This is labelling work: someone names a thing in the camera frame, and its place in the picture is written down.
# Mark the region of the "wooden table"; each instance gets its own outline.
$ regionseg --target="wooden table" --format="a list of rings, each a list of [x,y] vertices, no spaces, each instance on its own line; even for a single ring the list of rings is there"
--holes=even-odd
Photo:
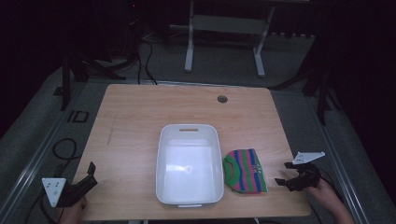
[[[220,103],[218,96],[228,98]],[[268,193],[244,196],[225,186],[218,203],[198,208],[162,204],[155,194],[160,133],[176,123],[210,124],[221,154],[255,148]],[[274,178],[297,176],[288,140],[267,89],[207,86],[110,85],[99,109],[75,181],[96,165],[99,184],[88,194],[85,220],[308,216],[304,192],[289,192]]]

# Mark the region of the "striped towel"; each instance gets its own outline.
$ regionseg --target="striped towel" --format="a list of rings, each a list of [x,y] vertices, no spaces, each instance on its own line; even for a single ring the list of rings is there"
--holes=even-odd
[[[225,183],[234,191],[243,194],[267,192],[262,166],[256,151],[237,149],[223,160]]]

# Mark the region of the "white table leg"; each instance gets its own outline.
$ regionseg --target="white table leg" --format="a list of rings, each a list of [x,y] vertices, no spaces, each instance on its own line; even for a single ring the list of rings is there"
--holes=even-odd
[[[262,27],[262,35],[260,38],[259,46],[253,49],[254,61],[256,63],[257,75],[259,77],[265,77],[264,66],[262,65],[262,46],[264,45],[265,37],[268,34],[268,28],[270,27],[271,19],[274,15],[275,7],[271,7],[268,13],[267,21]]]
[[[184,70],[190,72],[192,70],[192,58],[194,54],[194,43],[193,43],[193,19],[194,19],[194,1],[190,2],[190,26],[189,26],[189,45],[187,46],[186,63]]]

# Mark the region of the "hand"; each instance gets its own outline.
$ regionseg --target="hand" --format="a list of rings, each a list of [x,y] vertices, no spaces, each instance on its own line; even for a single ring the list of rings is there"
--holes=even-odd
[[[81,222],[82,212],[87,205],[87,199],[82,197],[71,207],[58,208],[60,216],[59,224],[78,224]]]
[[[339,200],[332,186],[326,183],[326,181],[320,179],[316,188],[308,187],[306,190],[314,196],[320,205],[332,214],[335,223],[354,223],[347,208]]]

